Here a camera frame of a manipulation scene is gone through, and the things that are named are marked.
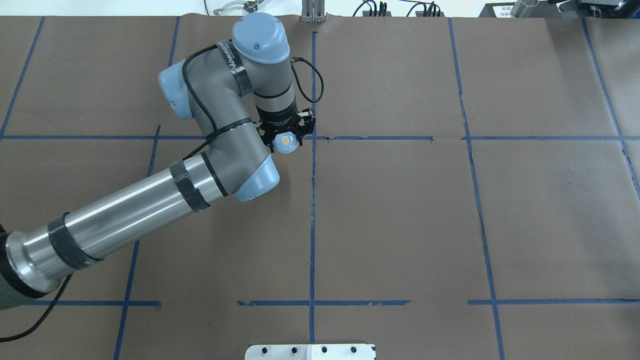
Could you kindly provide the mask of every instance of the robotic arm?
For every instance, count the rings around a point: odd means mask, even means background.
[[[265,13],[241,18],[232,41],[162,71],[171,107],[196,119],[209,149],[31,232],[0,233],[0,309],[43,297],[65,276],[228,194],[249,201],[274,188],[280,176],[265,145],[291,152],[315,126],[310,109],[298,113],[292,75],[284,27]],[[251,93],[259,129],[240,99]]]

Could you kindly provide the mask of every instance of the round blue object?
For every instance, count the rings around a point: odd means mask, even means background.
[[[273,148],[281,154],[289,154],[298,148],[298,139],[290,131],[277,134],[273,140]]]
[[[291,52],[284,26],[268,13],[242,17],[234,25],[233,42],[239,53],[258,63],[280,63],[288,59]]]

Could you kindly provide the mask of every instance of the white metal plate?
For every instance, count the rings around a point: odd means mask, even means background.
[[[511,17],[511,9],[513,5],[494,6],[493,13],[495,17]]]
[[[244,354],[244,360],[283,359],[376,360],[376,346],[372,344],[252,345]]]

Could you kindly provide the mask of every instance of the light blue joint cover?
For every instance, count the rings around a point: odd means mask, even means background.
[[[277,134],[273,140],[273,148],[281,154],[289,154],[298,148],[298,139],[290,131]]]
[[[171,109],[180,119],[188,120],[193,119],[193,114],[189,107],[187,85],[182,78],[182,64],[184,64],[184,59],[162,70],[158,75],[158,83],[160,83],[160,89],[162,89]]]
[[[280,182],[280,174],[269,154],[258,169],[236,191],[240,202],[247,202],[270,191]]]
[[[287,34],[280,20],[268,13],[245,15],[234,25],[234,46],[245,58],[276,64],[289,58]]]

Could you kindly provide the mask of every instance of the white bracket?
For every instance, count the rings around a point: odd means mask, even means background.
[[[302,0],[302,22],[324,22],[324,0]]]
[[[252,345],[244,360],[376,360],[371,344]]]

